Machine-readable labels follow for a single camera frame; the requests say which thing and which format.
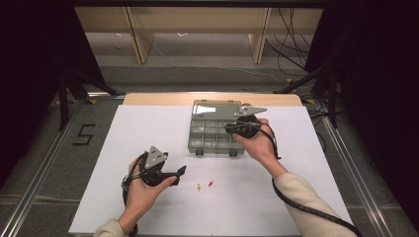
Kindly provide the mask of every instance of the aluminum rail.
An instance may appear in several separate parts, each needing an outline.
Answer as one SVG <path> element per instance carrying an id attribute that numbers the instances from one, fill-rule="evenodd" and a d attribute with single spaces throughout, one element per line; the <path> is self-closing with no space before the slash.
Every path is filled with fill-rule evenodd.
<path id="1" fill-rule="evenodd" d="M 357 165 L 354 162 L 348 148 L 346 147 L 339 131 L 337 128 L 333 127 L 332 122 L 325 118 L 323 120 L 327 132 L 329 133 L 333 144 L 336 147 L 336 150 L 339 153 L 339 157 L 342 160 L 343 165 L 345 166 L 346 171 L 354 185 L 354 188 L 360 198 L 364 209 L 367 215 L 370 218 L 370 221 L 376 230 L 376 234 L 378 237 L 391 237 L 393 236 L 385 219 L 384 216 L 379 209 L 376 201 L 374 200 L 372 194 L 370 193 L 367 184 L 364 182 L 363 176 L 361 175 L 360 171 L 357 168 Z"/>
<path id="2" fill-rule="evenodd" d="M 47 174 L 49 173 L 56 157 L 59 152 L 62 142 L 65 139 L 69 128 L 74 122 L 74 118 L 82 107 L 84 101 L 76 101 L 74 104 L 74 112 L 70 117 L 67 125 L 63 130 L 59 131 L 51 146 L 49 147 L 48 152 L 46 153 L 40 167 L 37 170 L 37 173 L 34 176 L 34 179 L 29 184 L 24 195 L 17 204 L 14 212 L 10 215 L 8 221 L 6 222 L 1 235 L 2 237 L 14 237 L 18 234 L 22 224 L 25 221 L 25 218 L 30 211 L 32 204 L 34 203 L 35 198 L 42 188 L 42 184 L 45 181 Z"/>

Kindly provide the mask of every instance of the white paper sheet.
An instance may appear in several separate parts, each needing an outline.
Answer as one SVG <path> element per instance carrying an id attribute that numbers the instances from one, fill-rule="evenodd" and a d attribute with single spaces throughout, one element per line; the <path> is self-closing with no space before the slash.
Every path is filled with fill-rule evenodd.
<path id="1" fill-rule="evenodd" d="M 282 163 L 306 178 L 351 221 L 305 107 L 268 107 Z M 151 145 L 169 152 L 163 171 L 187 165 L 179 186 L 166 190 L 138 222 L 142 235 L 298 235 L 270 175 L 245 152 L 238 157 L 190 154 L 192 106 L 120 106 L 69 232 L 94 233 L 123 210 L 121 181 L 129 163 Z"/>

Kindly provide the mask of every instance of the sleeve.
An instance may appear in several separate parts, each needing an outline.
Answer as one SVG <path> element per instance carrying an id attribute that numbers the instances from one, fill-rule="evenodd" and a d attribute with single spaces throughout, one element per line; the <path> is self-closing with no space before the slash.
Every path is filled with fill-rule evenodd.
<path id="1" fill-rule="evenodd" d="M 333 216 L 339 215 L 316 193 L 303 177 L 285 173 L 275 179 L 275 186 L 287 198 Z M 303 237 L 356 236 L 348 228 L 319 216 L 303 212 L 286 204 L 286 207 Z"/>
<path id="2" fill-rule="evenodd" d="M 124 232 L 116 219 L 109 220 L 99 227 L 93 237 L 124 237 Z"/>

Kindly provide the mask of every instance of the black cable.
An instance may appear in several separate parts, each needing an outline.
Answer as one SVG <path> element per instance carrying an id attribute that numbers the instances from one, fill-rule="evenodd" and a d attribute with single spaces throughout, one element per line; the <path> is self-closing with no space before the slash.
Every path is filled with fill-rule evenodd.
<path id="1" fill-rule="evenodd" d="M 296 55 L 298 55 L 299 62 L 301 62 L 301 65 L 303 65 L 304 63 L 301 61 L 301 56 L 304 59 L 304 61 L 306 61 L 306 60 L 305 60 L 305 57 L 300 52 L 301 49 L 298 47 L 298 44 L 295 41 L 295 36 L 294 36 L 294 33 L 293 33 L 293 8 L 290 8 L 290 25 L 289 26 L 287 25 L 287 22 L 286 22 L 286 20 L 285 20 L 285 18 L 283 16 L 283 13 L 281 12 L 281 9 L 280 8 L 278 8 L 278 12 L 280 13 L 280 16 L 281 16 L 281 19 L 284 22 L 284 25 L 286 26 L 287 36 L 290 35 L 291 39 L 293 40 L 293 44 L 295 46 L 295 51 L 296 51 Z"/>
<path id="2" fill-rule="evenodd" d="M 325 213 L 325 212 L 323 212 L 321 210 L 314 209 L 314 208 L 311 208 L 311 207 L 308 207 L 308 206 L 305 206 L 305 205 L 296 203 L 295 201 L 293 201 L 293 200 L 289 199 L 288 197 L 284 196 L 283 193 L 281 193 L 281 191 L 278 190 L 277 186 L 275 185 L 274 179 L 272 179 L 272 186 L 274 187 L 274 191 L 277 194 L 277 196 L 283 202 L 285 202 L 286 204 L 292 206 L 293 208 L 296 208 L 296 209 L 301 210 L 301 211 L 304 211 L 306 213 L 313 214 L 313 215 L 319 216 L 321 218 L 330 220 L 330 221 L 332 221 L 332 222 L 334 222 L 336 224 L 342 225 L 342 226 L 348 228 L 349 230 L 351 230 L 352 232 L 354 232 L 358 237 L 362 237 L 363 236 L 361 234 L 361 232 L 355 226 L 353 226 L 352 224 L 350 224 L 349 222 L 346 222 L 345 220 L 343 220 L 341 218 L 338 218 L 338 217 L 333 216 L 331 214 Z"/>
<path id="3" fill-rule="evenodd" d="M 290 9 L 290 27 L 289 27 L 289 29 L 290 29 L 291 38 L 293 39 L 293 45 L 295 46 L 296 55 L 298 55 L 299 62 L 301 63 L 301 65 L 303 65 L 304 62 L 301 61 L 301 57 L 300 56 L 302 56 L 302 58 L 304 59 L 304 61 L 305 61 L 305 58 L 304 58 L 304 56 L 302 54 L 299 54 L 300 53 L 299 52 L 299 47 L 298 47 L 298 44 L 295 41 L 295 36 L 294 36 L 294 33 L 293 33 L 293 8 Z"/>
<path id="4" fill-rule="evenodd" d="M 267 123 L 261 123 L 261 125 L 266 125 L 272 132 L 272 136 L 268 134 L 268 132 L 264 131 L 263 129 L 256 127 L 260 132 L 262 132 L 264 135 L 266 135 L 270 140 L 272 145 L 274 146 L 274 153 L 277 160 L 281 159 L 281 157 L 278 156 L 278 147 L 277 147 L 277 138 L 275 138 L 274 131 Z"/>
<path id="5" fill-rule="evenodd" d="M 321 120 L 319 120 L 313 127 L 317 127 L 318 124 L 326 117 L 327 115 L 321 116 Z"/>
<path id="6" fill-rule="evenodd" d="M 284 73 L 284 74 L 287 74 L 287 75 L 290 75 L 290 76 L 297 76 L 297 77 L 302 77 L 302 76 L 305 76 L 305 75 L 296 75 L 296 74 L 292 74 L 292 73 L 289 73 L 289 72 L 285 72 L 282 68 L 281 68 L 281 65 L 280 65 L 280 55 L 278 54 L 278 57 L 277 57 L 277 63 L 278 63 L 278 68 L 280 69 L 280 71 L 282 72 L 282 73 Z"/>
<path id="7" fill-rule="evenodd" d="M 284 45 L 284 47 L 286 47 L 286 48 L 289 48 L 289 49 L 292 49 L 292 50 L 299 50 L 300 52 L 308 53 L 308 51 L 305 51 L 305 50 L 302 50 L 302 49 L 297 49 L 297 48 L 295 48 L 295 47 L 291 47 L 291 46 L 286 45 L 285 43 L 281 42 L 281 41 L 277 38 L 277 35 L 274 35 L 274 38 L 275 38 L 275 40 L 277 40 L 277 42 L 278 42 L 278 43 L 283 44 L 283 45 Z"/>
<path id="8" fill-rule="evenodd" d="M 295 64 L 297 67 L 304 69 L 303 66 L 299 65 L 298 63 L 296 63 L 294 60 L 290 59 L 288 56 L 286 56 L 285 54 L 281 53 L 280 50 L 277 50 L 276 48 L 274 48 L 267 39 L 265 39 L 265 42 L 275 51 L 277 52 L 279 55 L 283 56 L 284 58 L 286 58 L 287 60 L 289 60 L 290 62 L 292 62 L 293 64 Z"/>
<path id="9" fill-rule="evenodd" d="M 305 39 L 305 37 L 303 36 L 303 35 L 300 35 L 301 36 L 301 38 L 305 41 L 305 43 L 307 43 L 307 46 L 308 47 L 311 47 L 311 45 L 308 43 L 308 41 Z"/>
<path id="10" fill-rule="evenodd" d="M 324 119 L 324 117 L 326 117 L 328 115 L 329 115 L 328 113 L 320 113 L 319 115 L 315 115 L 315 116 L 312 116 L 310 118 L 311 119 L 317 119 L 317 118 L 321 117 L 322 119 Z"/>
<path id="11" fill-rule="evenodd" d="M 321 114 L 321 115 L 324 115 L 324 114 L 327 114 L 327 112 L 323 112 L 322 110 L 317 110 L 317 111 L 311 111 L 311 110 L 308 110 L 308 114 L 309 115 L 314 115 L 314 114 Z"/>
<path id="12" fill-rule="evenodd" d="M 237 127 L 243 127 L 243 126 L 249 126 L 251 124 L 251 122 L 245 122 L 245 121 L 241 121 L 238 120 L 237 122 L 241 122 L 241 125 L 229 125 L 228 128 L 237 128 Z"/>
<path id="13" fill-rule="evenodd" d="M 132 180 L 140 178 L 140 176 L 135 176 L 135 177 L 132 176 L 133 172 L 135 171 L 135 167 L 139 164 L 139 162 L 141 160 L 147 158 L 147 156 L 148 156 L 148 152 L 146 152 L 146 151 L 144 153 L 142 153 L 140 156 L 138 156 L 138 158 L 136 158 L 135 162 L 133 163 L 133 165 L 132 165 L 132 167 L 129 171 L 128 176 L 126 177 L 126 180 L 125 180 L 126 189 L 123 189 L 124 205 L 126 205 L 126 199 L 127 199 L 127 196 L 128 196 L 129 184 L 131 183 Z M 132 230 L 129 232 L 128 236 L 129 237 L 134 237 L 134 236 L 136 236 L 137 233 L 138 233 L 138 225 L 135 224 L 133 226 Z"/>

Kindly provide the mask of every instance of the finger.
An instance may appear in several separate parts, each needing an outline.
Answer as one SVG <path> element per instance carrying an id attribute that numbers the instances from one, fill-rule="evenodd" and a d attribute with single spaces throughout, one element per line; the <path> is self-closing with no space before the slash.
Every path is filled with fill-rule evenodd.
<path id="1" fill-rule="evenodd" d="M 274 135 L 274 133 L 271 131 L 271 129 L 269 128 L 269 126 L 268 125 L 266 125 L 266 124 L 262 124 L 261 125 L 261 129 L 262 130 L 264 130 L 264 131 L 266 131 L 269 135 L 271 135 L 271 136 L 273 136 Z"/>
<path id="2" fill-rule="evenodd" d="M 259 123 L 269 124 L 269 121 L 266 118 L 257 118 Z"/>
<path id="3" fill-rule="evenodd" d="M 165 179 L 160 185 L 156 186 L 156 189 L 159 193 L 163 192 L 167 188 L 169 188 L 178 178 L 176 176 L 169 177 Z"/>
<path id="4" fill-rule="evenodd" d="M 135 165 L 136 159 L 137 159 L 137 158 L 135 158 L 135 160 L 133 160 L 133 161 L 129 164 L 129 170 L 128 170 L 129 172 L 130 172 L 130 170 L 132 170 L 132 167 Z M 139 166 L 141 165 L 142 161 L 143 161 L 143 159 L 140 159 L 140 160 L 138 161 L 138 163 L 136 164 L 135 169 L 134 169 L 134 171 L 135 171 L 135 172 L 136 172 L 136 171 L 139 171 Z"/>
<path id="5" fill-rule="evenodd" d="M 236 134 L 236 133 L 233 133 L 232 137 L 234 138 L 235 141 L 242 144 L 244 147 L 246 147 L 247 142 L 249 142 L 248 138 L 243 137 L 243 136 L 241 136 L 239 134 Z"/>

